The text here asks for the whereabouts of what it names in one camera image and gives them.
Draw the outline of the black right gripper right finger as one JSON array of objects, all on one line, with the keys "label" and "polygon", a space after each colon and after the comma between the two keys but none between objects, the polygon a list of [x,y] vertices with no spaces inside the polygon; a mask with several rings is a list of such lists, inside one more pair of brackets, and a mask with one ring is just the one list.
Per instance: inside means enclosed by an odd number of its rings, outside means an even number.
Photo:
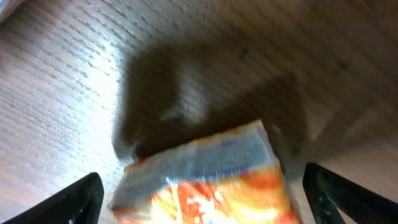
[{"label": "black right gripper right finger", "polygon": [[341,212],[356,223],[397,223],[397,203],[316,163],[306,164],[302,184],[316,223],[344,223]]}]

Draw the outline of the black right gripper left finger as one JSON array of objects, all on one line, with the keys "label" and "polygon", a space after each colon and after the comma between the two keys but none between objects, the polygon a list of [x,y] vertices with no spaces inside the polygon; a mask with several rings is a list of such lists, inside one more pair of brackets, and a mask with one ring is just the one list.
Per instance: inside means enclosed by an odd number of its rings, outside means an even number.
[{"label": "black right gripper left finger", "polygon": [[91,172],[4,224],[97,224],[103,198],[101,177]]}]

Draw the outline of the orange snack box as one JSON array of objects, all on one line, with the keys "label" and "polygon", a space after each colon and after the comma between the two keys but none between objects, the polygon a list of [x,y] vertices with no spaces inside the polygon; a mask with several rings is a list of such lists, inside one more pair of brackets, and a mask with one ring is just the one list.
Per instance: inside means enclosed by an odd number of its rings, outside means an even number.
[{"label": "orange snack box", "polygon": [[127,166],[108,205],[120,223],[300,223],[259,120]]}]

